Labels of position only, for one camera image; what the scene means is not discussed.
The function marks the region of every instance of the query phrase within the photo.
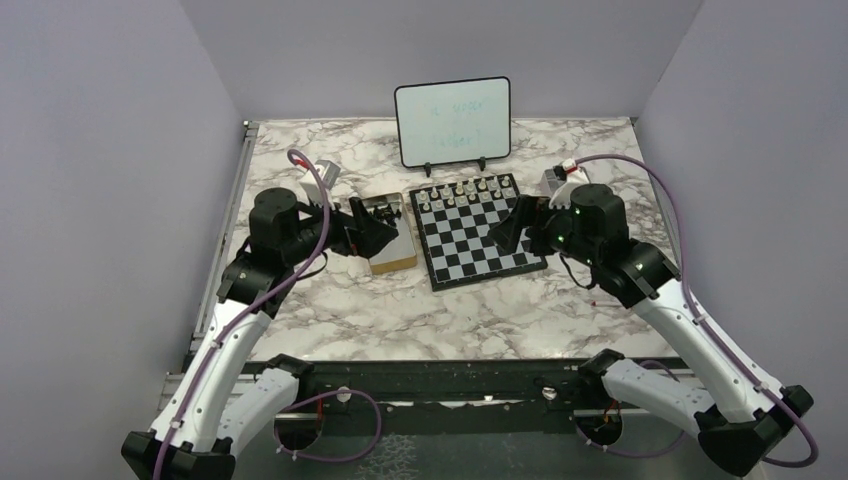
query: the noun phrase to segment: chessboard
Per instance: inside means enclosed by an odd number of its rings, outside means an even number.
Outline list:
[[[544,257],[527,253],[530,240],[524,234],[511,255],[501,255],[486,237],[509,215],[518,193],[512,174],[409,192],[434,292],[548,266]]]

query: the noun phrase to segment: whiteboard frame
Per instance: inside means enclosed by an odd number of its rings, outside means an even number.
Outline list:
[[[416,83],[414,85],[401,85],[395,88],[394,99],[395,99],[395,123],[397,124],[398,130],[398,151],[400,152],[400,164],[406,168],[424,168],[425,165],[412,165],[409,166],[403,162],[403,134],[400,131],[400,118],[398,118],[397,112],[397,92],[402,88],[415,88],[415,87],[432,87],[434,85],[447,85],[452,83],[468,83],[468,82],[479,82],[483,80],[506,80],[506,91],[507,91],[507,111],[509,112],[507,115],[506,123],[507,123],[507,132],[509,135],[509,139],[507,140],[507,144],[509,145],[509,149],[506,152],[506,155],[502,155],[500,157],[485,157],[484,160],[488,162],[489,160],[497,160],[500,158],[506,158],[512,153],[512,82],[509,81],[509,77],[506,75],[500,75],[496,77],[483,77],[483,78],[469,78],[466,80],[449,80],[446,82],[430,82],[430,83]],[[430,163],[430,168],[436,167],[438,165],[452,165],[455,163],[466,163],[466,162],[480,162],[480,158],[468,158],[463,160],[453,160],[450,162],[439,162],[439,163]]]

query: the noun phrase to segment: whiteboard stand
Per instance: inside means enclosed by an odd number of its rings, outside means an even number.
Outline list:
[[[401,164],[433,167],[490,160],[511,152],[510,82],[506,77],[405,85],[395,89]]]

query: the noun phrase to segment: white marble surface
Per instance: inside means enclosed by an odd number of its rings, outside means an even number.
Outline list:
[[[528,194],[538,194],[546,168],[569,156],[617,152],[641,158],[624,118],[517,120],[512,141],[510,157],[492,161],[486,173],[511,172]],[[233,245],[247,236],[247,215],[262,190],[283,186],[305,199],[296,183],[303,170],[286,159],[292,147],[313,161],[341,166],[333,194],[345,206],[352,195],[404,192],[411,211],[409,190],[479,173],[475,164],[452,165],[435,169],[428,179],[422,170],[402,167],[393,119],[267,122],[259,130]],[[609,184],[624,198],[631,235],[671,255],[647,176],[612,161],[594,162],[588,170],[593,181]],[[555,258],[544,271],[433,293],[414,233],[419,264],[405,271],[372,276],[366,260],[331,254],[325,272],[295,286],[251,359],[278,353],[312,360],[588,357],[603,348],[629,356],[674,355],[629,311],[592,307],[592,300],[612,297],[575,286]],[[588,280],[586,269],[574,270],[582,283]]]

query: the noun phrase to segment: table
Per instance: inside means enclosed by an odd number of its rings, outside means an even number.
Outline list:
[[[486,174],[513,173],[522,193],[538,194],[546,168],[567,157],[624,153],[641,158],[631,123],[615,119],[519,119],[512,123],[512,153],[493,160]],[[262,190],[285,187],[305,200],[297,185],[303,170],[286,159],[298,148],[312,161],[342,169],[333,188],[347,211],[349,196],[406,192],[480,175],[476,163],[422,169],[400,164],[393,119],[270,121],[261,125],[228,253],[248,234],[247,216]],[[595,182],[610,185],[625,203],[631,235],[671,257],[666,228],[651,183],[638,167],[594,162]],[[409,199],[405,198],[409,212]],[[327,269],[298,282],[250,360],[278,353],[306,360],[451,360],[591,357],[604,348],[628,356],[676,356],[645,322],[623,308],[592,307],[614,300],[598,288],[577,287],[558,259],[544,271],[489,280],[433,293],[420,241],[418,266],[373,276],[362,258],[330,255]],[[577,279],[588,270],[576,265]]]

